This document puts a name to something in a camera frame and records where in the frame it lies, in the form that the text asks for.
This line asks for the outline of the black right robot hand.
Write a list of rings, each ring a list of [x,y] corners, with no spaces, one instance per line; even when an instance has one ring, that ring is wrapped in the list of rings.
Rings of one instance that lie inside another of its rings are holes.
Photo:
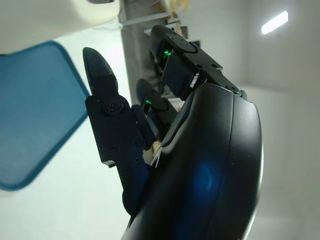
[[[244,240],[263,176],[256,105],[197,44],[163,25],[150,34],[162,80],[180,110],[144,79],[138,105],[119,94],[102,55],[82,51],[85,105],[102,163],[116,167],[130,215],[125,240]]]

